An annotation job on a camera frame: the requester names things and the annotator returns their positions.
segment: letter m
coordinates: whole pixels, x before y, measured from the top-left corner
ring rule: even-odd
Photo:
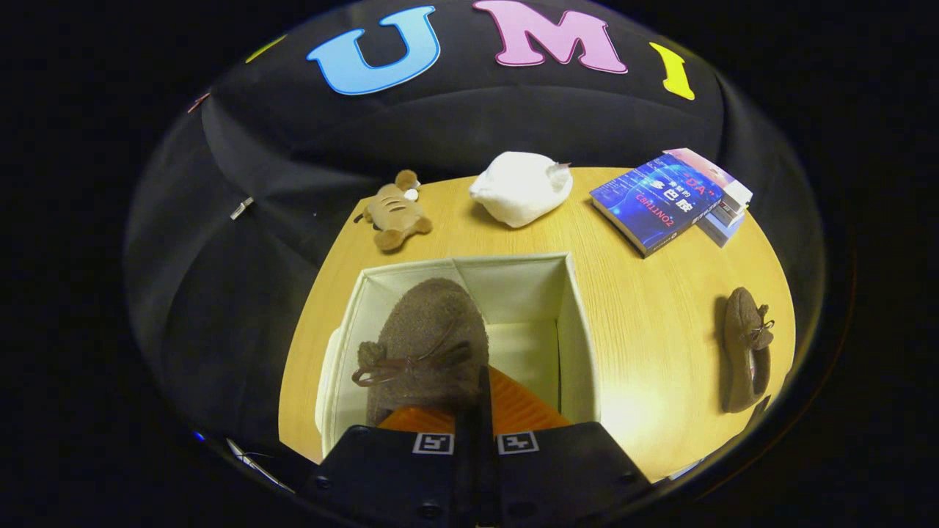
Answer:
[[[502,35],[504,49],[496,62],[504,66],[535,66],[545,56],[531,48],[529,37],[538,40],[555,60],[567,64],[580,42],[580,64],[593,70],[626,73],[607,35],[607,23],[578,11],[565,11],[554,24],[528,6],[512,0],[480,0],[473,7],[488,11]]]

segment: table surface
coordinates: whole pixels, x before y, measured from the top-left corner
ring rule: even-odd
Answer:
[[[627,170],[572,168],[575,183],[567,200],[519,229],[472,201],[475,177],[425,184],[418,203],[434,229],[410,237],[390,255],[372,242],[371,224],[353,222],[371,196],[364,198],[350,212],[300,314],[281,386],[281,442],[314,462],[323,459],[314,423],[323,355],[362,269],[448,256],[567,251],[595,349],[602,424],[646,476],[659,480],[740,433],[751,411],[720,409],[724,302],[744,286],[757,304],[769,304],[776,326],[766,394],[774,395],[795,348],[786,277],[750,215],[724,248],[693,226],[643,259],[589,196]]]

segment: letter u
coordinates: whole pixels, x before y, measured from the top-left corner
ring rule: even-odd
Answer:
[[[408,51],[387,66],[374,67],[365,62],[357,40],[364,29],[353,29],[313,49],[306,60],[319,62],[326,83],[344,95],[364,95],[400,85],[420,75],[437,62],[440,43],[427,16],[433,6],[410,8],[393,13],[378,25],[393,25],[401,33]]]

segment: blue book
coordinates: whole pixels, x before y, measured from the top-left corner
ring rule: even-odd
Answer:
[[[591,191],[604,213],[647,257],[675,240],[720,203],[720,186],[671,154]]]

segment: screw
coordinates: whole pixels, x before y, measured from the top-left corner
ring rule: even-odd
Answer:
[[[417,515],[422,519],[436,519],[441,513],[443,513],[443,508],[431,501],[427,501],[417,508]]]

